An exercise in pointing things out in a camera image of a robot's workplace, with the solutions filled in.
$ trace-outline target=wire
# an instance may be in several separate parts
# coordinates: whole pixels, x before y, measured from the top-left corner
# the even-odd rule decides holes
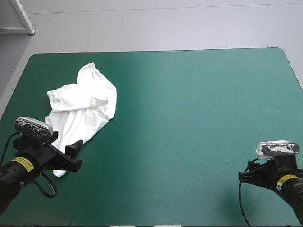
[[[49,194],[48,192],[46,192],[46,190],[41,186],[41,184],[39,184],[36,180],[30,181],[32,183],[34,183],[35,185],[38,186],[40,192],[47,198],[53,198],[57,195],[57,188],[54,185],[53,181],[49,178],[48,175],[46,175],[44,172],[41,172],[41,176],[50,184],[52,190],[53,190],[53,195]]]
[[[246,173],[246,172],[249,170],[250,166],[251,166],[255,161],[257,161],[257,160],[258,160],[258,158],[256,158],[256,159],[252,160],[251,162],[249,162],[247,168],[244,170],[243,173]],[[245,214],[245,211],[244,211],[243,205],[242,205],[241,185],[242,185],[242,177],[241,177],[241,179],[240,179],[240,182],[239,182],[239,189],[238,189],[238,193],[239,193],[239,204],[240,204],[241,212],[242,212],[242,215],[243,215],[243,217],[244,217],[244,219],[245,219],[245,222],[246,222],[247,226],[248,226],[248,227],[251,227],[250,222],[248,221],[248,219],[247,219],[247,217],[246,217],[246,214]]]
[[[14,134],[12,134],[12,135],[9,137],[8,141],[6,142],[5,149],[4,149],[4,151],[3,151],[2,158],[1,158],[1,161],[0,161],[0,166],[1,166],[2,163],[3,163],[4,157],[5,157],[5,154],[6,154],[6,150],[8,149],[8,146],[9,146],[9,141],[11,140],[11,138],[13,138],[14,136],[16,136],[16,135],[18,135],[18,134],[20,134],[20,132],[15,132]]]

